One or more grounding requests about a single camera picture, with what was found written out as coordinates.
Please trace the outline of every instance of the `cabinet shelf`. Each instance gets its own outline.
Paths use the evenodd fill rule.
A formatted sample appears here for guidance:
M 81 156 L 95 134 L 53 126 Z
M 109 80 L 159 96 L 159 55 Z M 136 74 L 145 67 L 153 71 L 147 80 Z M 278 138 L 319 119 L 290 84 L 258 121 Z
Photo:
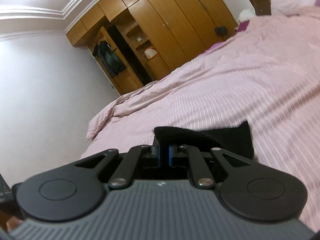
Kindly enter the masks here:
M 136 47 L 136 50 L 139 50 L 143 46 L 143 44 L 145 44 L 147 41 L 149 41 L 148 38 L 140 41 L 139 45 Z
M 140 26 L 138 25 L 137 22 L 133 23 L 129 28 L 128 28 L 128 32 L 127 32 L 127 37 L 129 38 L 130 36 L 132 36 L 137 28 L 140 28 Z
M 147 41 L 141 43 L 141 44 L 136 48 L 136 51 L 137 51 L 138 53 L 140 53 L 141 55 L 144 56 L 144 51 L 145 51 L 145 49 L 147 49 L 147 48 L 149 48 L 149 47 L 151 47 L 151 46 L 152 46 L 152 43 L 151 43 L 149 40 L 147 40 Z

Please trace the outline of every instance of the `metal rivet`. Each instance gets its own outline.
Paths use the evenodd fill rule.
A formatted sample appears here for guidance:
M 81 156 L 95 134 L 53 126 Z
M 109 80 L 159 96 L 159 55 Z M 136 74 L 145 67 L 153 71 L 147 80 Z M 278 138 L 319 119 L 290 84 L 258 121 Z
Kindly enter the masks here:
M 126 182 L 127 181 L 124 178 L 115 178 L 111 181 L 111 185 L 119 187 L 119 186 L 123 186 L 124 184 L 126 184 Z
M 209 178 L 201 178 L 201 179 L 198 180 L 198 185 L 199 186 L 207 187 L 207 186 L 211 186 L 213 183 L 214 183 L 214 181 L 212 179 L 209 179 Z

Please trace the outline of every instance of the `black cloth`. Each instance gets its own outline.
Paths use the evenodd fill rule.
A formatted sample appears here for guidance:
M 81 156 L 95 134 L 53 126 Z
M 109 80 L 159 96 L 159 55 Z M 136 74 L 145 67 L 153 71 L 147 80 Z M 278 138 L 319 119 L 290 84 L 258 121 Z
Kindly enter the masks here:
M 112 49 L 110 49 L 106 41 L 101 41 L 97 44 L 93 49 L 92 55 L 94 57 L 99 56 L 112 78 L 127 68 Z
M 154 133 L 161 147 L 187 144 L 198 147 L 202 152 L 210 152 L 212 147 L 220 147 L 251 160 L 254 157 L 250 127 L 247 121 L 235 128 L 204 131 L 163 126 L 156 127 Z

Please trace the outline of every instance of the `gray ribbed surface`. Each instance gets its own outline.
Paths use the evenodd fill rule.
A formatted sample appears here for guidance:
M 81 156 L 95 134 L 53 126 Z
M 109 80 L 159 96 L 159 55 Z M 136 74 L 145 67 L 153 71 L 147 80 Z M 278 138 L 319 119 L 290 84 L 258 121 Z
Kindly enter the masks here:
M 276 225 L 242 220 L 225 210 L 214 192 L 180 180 L 165 185 L 136 181 L 112 191 L 82 219 L 64 224 L 27 220 L 11 235 L 18 240 L 307 240 L 313 232 L 297 220 Z

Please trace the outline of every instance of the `pink bedsheet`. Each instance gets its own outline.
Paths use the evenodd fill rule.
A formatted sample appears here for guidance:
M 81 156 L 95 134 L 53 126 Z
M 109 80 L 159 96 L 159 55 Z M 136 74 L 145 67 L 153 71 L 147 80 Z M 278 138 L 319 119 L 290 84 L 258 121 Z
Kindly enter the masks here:
M 93 141 L 82 157 L 152 144 L 156 126 L 203 130 L 244 120 L 259 162 L 306 185 L 300 219 L 319 230 L 320 9 L 253 18 L 215 51 L 121 96 L 90 122 Z

